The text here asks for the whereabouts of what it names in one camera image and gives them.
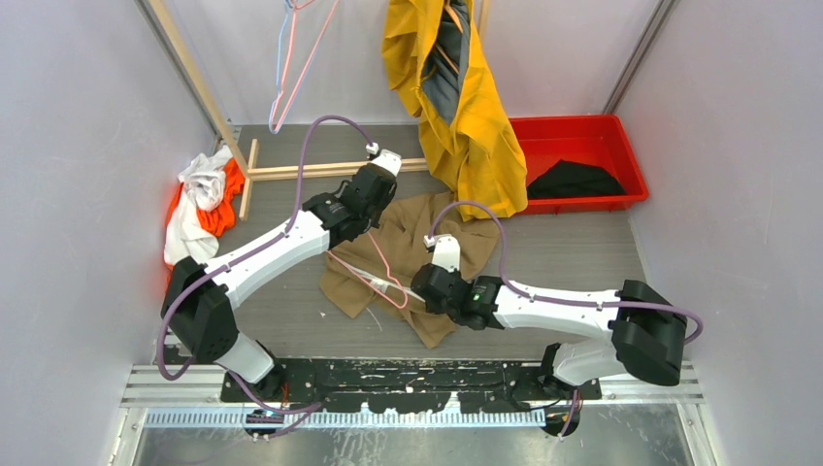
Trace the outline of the yellow pleated skirt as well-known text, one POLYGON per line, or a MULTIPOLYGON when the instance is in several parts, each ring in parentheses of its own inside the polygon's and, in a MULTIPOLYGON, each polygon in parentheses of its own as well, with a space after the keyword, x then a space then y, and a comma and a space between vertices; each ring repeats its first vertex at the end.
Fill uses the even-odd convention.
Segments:
POLYGON ((388 85, 417 121, 429 173, 460 202, 464 219, 511 217, 528 206, 527 165, 474 21, 474 2, 391 1, 381 39, 388 85), (459 67, 456 75, 435 49, 459 67))

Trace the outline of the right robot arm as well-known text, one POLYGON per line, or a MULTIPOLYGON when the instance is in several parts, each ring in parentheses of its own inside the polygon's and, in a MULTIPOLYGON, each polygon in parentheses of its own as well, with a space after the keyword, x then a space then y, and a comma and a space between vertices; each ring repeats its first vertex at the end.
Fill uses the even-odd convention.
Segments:
POLYGON ((577 343, 547 346, 539 385, 560 399, 594 379, 628 374, 659 386, 680 382, 691 314, 644 282, 620 289, 568 291, 423 266, 411 281, 430 314, 473 330, 534 328, 578 336, 577 343))

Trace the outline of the tan brown garment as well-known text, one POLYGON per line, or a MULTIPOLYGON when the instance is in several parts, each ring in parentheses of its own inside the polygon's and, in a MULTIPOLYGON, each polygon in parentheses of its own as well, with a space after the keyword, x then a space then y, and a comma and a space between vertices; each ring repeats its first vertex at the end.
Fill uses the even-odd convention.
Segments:
MULTIPOLYGON (((452 200, 453 196, 444 192, 394 201, 383 212, 379 227, 370 230, 390 264, 392 275, 404 286, 410 287, 414 274, 429 262, 431 254, 425 248, 423 237, 429 232, 432 221, 452 200)), ((379 255, 367 235, 343 242, 332 252, 354 267, 379 276, 384 273, 379 255)), ((364 312, 381 309, 407 323, 428 349, 436 347, 457 328, 447 316, 428 314, 423 301, 411 299, 405 309, 396 309, 328 255, 326 271, 319 285, 325 296, 347 316, 355 318, 364 312)), ((394 288, 389 288, 387 294, 396 301, 403 299, 401 292, 394 288)))

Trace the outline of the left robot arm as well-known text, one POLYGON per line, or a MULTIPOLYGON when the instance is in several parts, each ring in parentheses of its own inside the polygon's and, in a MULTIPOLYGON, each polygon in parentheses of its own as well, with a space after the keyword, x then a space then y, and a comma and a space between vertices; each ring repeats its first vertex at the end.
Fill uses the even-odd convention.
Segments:
POLYGON ((172 332, 195 361, 237 375, 257 399, 277 397, 283 376, 275 358, 239 330, 236 311, 293 266, 378 226, 393 200, 399 170, 399 164, 383 159, 369 162, 337 191, 316 194, 283 224, 243 247, 206 262, 191 256, 180 260, 161 309, 161 331, 172 332))

